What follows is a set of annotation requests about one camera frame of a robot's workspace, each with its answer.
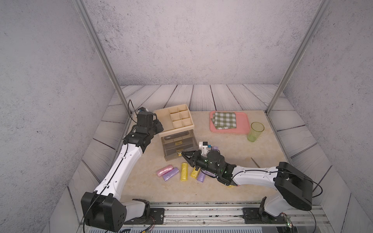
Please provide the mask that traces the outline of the angled purple bag roll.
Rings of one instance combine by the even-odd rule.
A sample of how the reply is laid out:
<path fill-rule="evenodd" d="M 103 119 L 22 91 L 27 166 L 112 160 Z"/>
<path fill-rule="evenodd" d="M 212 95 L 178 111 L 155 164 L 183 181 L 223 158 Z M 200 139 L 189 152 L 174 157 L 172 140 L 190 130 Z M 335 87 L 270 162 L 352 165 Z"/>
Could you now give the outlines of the angled purple bag roll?
<path fill-rule="evenodd" d="M 204 173 L 207 175 L 207 176 L 209 176 L 209 177 L 212 177 L 212 178 L 215 178 L 216 177 L 216 175 L 215 174 L 213 174 L 213 173 L 211 173 L 211 172 L 208 172 L 208 171 L 204 171 Z"/>

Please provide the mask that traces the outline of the yellow bag roll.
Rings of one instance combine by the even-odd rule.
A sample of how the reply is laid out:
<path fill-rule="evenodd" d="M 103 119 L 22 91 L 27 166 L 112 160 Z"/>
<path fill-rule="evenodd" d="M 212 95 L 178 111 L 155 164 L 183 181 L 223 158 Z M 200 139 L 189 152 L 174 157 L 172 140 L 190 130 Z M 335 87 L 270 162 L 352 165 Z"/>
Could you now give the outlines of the yellow bag roll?
<path fill-rule="evenodd" d="M 182 163 L 180 181 L 182 182 L 187 181 L 187 176 L 188 176 L 188 163 Z"/>
<path fill-rule="evenodd" d="M 191 176 L 192 178 L 194 178 L 194 179 L 197 179 L 198 176 L 199 176 L 199 172 L 200 172 L 200 170 L 194 168 L 193 171 L 192 171 L 192 173 L 190 174 L 190 176 Z"/>

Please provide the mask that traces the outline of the green translucent cup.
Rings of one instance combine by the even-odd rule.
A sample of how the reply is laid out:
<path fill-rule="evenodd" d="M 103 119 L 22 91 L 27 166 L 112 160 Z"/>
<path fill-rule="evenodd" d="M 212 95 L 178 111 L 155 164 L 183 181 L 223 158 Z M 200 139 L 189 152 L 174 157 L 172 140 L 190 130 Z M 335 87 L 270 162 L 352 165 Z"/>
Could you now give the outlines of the green translucent cup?
<path fill-rule="evenodd" d="M 251 124 L 250 132 L 247 135 L 247 139 L 250 142 L 255 142 L 260 137 L 260 135 L 262 134 L 264 130 L 265 130 L 265 127 L 262 123 L 253 122 Z"/>

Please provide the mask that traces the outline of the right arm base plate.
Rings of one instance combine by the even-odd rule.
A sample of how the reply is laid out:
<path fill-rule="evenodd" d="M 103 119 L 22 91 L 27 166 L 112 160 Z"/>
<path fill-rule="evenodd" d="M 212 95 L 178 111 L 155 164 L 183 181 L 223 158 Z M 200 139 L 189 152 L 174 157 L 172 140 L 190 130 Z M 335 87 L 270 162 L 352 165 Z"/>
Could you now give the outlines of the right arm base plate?
<path fill-rule="evenodd" d="M 243 208 L 243 219 L 245 224 L 287 224 L 287 220 L 279 216 L 271 216 L 259 212 L 259 208 Z"/>

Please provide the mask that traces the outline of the left pink bag roll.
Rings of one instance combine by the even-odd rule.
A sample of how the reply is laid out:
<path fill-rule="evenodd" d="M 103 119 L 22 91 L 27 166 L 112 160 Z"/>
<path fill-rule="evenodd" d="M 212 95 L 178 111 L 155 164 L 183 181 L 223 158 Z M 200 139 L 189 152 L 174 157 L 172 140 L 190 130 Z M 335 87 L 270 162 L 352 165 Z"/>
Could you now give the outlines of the left pink bag roll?
<path fill-rule="evenodd" d="M 156 174 L 157 174 L 158 177 L 161 177 L 161 176 L 167 174 L 168 172 L 170 172 L 171 170 L 173 170 L 173 166 L 172 165 L 167 165 L 164 168 L 158 170 L 156 172 Z"/>

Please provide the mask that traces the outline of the green checkered cloth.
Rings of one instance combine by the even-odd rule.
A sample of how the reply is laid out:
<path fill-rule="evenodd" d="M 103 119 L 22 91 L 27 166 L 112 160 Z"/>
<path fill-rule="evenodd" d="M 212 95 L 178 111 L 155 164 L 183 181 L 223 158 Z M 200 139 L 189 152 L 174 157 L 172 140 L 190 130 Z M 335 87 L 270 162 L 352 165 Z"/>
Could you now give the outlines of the green checkered cloth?
<path fill-rule="evenodd" d="M 237 127 L 237 117 L 234 112 L 214 112 L 211 121 L 217 130 Z"/>

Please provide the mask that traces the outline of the beige drawer organizer cabinet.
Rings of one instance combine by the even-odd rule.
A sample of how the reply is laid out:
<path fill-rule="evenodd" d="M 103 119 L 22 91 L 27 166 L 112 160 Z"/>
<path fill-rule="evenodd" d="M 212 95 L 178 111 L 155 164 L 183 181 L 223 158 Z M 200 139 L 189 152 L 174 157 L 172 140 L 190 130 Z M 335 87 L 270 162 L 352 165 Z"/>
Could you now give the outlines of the beige drawer organizer cabinet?
<path fill-rule="evenodd" d="M 194 130 L 195 128 L 190 110 L 186 104 L 158 109 L 154 113 L 164 129 L 163 132 L 158 134 L 159 138 Z"/>

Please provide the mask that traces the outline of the pink plastic tray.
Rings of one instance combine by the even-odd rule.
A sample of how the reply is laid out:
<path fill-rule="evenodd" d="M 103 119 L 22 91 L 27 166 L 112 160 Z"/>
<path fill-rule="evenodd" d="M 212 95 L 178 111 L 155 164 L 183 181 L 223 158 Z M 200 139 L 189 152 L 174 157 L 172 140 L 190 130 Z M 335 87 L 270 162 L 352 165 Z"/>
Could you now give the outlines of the pink plastic tray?
<path fill-rule="evenodd" d="M 214 126 L 212 119 L 215 111 L 209 113 L 209 128 L 213 133 L 232 133 L 232 134 L 248 134 L 250 132 L 251 126 L 249 123 L 248 116 L 243 112 L 234 112 L 236 114 L 236 128 L 233 129 L 221 129 L 217 130 Z"/>

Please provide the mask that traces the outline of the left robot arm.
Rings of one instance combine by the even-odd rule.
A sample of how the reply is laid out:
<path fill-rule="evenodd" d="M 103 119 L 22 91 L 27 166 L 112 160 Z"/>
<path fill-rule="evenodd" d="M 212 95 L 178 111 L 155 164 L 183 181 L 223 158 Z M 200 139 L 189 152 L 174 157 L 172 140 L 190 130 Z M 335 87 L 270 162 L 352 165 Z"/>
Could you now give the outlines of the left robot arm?
<path fill-rule="evenodd" d="M 120 153 L 108 174 L 93 192 L 86 192 L 82 196 L 83 226 L 118 232 L 124 223 L 133 219 L 149 220 L 148 201 L 133 199 L 121 203 L 120 197 L 136 162 L 154 135 L 162 131 L 163 126 L 157 115 L 144 107 L 140 108 L 137 123 L 125 136 Z"/>

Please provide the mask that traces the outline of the grey translucent drawer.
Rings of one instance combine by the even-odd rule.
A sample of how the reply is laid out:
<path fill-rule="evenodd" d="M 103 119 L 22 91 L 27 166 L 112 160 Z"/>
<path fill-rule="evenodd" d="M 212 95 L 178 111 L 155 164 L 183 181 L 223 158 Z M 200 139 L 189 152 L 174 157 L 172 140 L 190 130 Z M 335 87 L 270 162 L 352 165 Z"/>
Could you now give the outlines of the grey translucent drawer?
<path fill-rule="evenodd" d="M 184 151 L 195 151 L 199 148 L 193 130 L 161 137 L 161 142 L 166 161 L 181 157 Z"/>

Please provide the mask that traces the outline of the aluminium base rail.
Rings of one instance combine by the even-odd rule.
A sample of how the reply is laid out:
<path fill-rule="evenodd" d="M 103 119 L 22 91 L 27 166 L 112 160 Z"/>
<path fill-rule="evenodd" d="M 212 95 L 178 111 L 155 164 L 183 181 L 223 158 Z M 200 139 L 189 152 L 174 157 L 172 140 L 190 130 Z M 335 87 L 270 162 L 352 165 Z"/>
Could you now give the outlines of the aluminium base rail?
<path fill-rule="evenodd" d="M 159 210 L 149 223 L 125 224 L 120 233 L 333 233 L 326 214 L 320 206 L 311 211 L 289 209 L 282 213 L 285 223 L 275 220 L 246 223 L 244 213 L 258 207 L 258 202 L 196 202 L 152 203 Z"/>

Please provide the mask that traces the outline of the middle yellow bag roll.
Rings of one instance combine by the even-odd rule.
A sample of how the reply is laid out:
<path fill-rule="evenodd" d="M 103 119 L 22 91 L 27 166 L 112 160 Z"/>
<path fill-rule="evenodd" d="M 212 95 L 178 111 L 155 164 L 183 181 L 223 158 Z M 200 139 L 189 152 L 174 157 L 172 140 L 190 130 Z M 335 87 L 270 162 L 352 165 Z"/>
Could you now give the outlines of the middle yellow bag roll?
<path fill-rule="evenodd" d="M 198 176 L 199 176 L 199 172 L 200 172 L 200 170 L 194 168 L 193 171 L 192 171 L 192 173 L 190 174 L 190 176 L 191 176 L 192 178 L 194 178 L 194 179 L 197 179 Z"/>

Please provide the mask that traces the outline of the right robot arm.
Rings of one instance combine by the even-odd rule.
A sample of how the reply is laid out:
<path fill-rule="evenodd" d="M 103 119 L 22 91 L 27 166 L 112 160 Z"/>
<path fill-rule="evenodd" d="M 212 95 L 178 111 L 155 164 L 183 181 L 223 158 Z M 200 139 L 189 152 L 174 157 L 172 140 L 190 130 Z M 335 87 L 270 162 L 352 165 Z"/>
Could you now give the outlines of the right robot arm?
<path fill-rule="evenodd" d="M 185 151 L 181 155 L 191 167 L 210 172 L 226 186 L 259 185 L 276 190 L 275 195 L 262 199 L 261 214 L 277 217 L 291 208 L 312 210 L 316 182 L 287 162 L 270 168 L 246 168 L 226 163 L 219 150 L 211 150 L 206 156 L 201 150 Z"/>

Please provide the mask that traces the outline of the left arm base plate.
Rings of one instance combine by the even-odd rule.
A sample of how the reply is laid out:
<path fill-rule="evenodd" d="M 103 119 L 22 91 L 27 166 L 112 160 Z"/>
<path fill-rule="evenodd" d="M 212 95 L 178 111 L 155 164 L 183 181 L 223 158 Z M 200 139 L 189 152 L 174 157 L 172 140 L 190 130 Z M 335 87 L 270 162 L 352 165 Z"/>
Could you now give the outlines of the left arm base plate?
<path fill-rule="evenodd" d="M 162 225 L 164 223 L 164 208 L 149 208 L 143 216 L 126 221 L 124 225 Z"/>

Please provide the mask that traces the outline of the left yellow bag roll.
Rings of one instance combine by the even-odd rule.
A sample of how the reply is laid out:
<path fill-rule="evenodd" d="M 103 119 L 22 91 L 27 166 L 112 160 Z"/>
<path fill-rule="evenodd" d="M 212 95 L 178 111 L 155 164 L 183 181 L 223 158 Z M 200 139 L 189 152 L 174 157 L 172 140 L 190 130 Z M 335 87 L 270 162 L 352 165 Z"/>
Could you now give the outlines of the left yellow bag roll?
<path fill-rule="evenodd" d="M 182 182 L 187 181 L 187 176 L 188 176 L 188 163 L 182 163 L 180 181 Z"/>

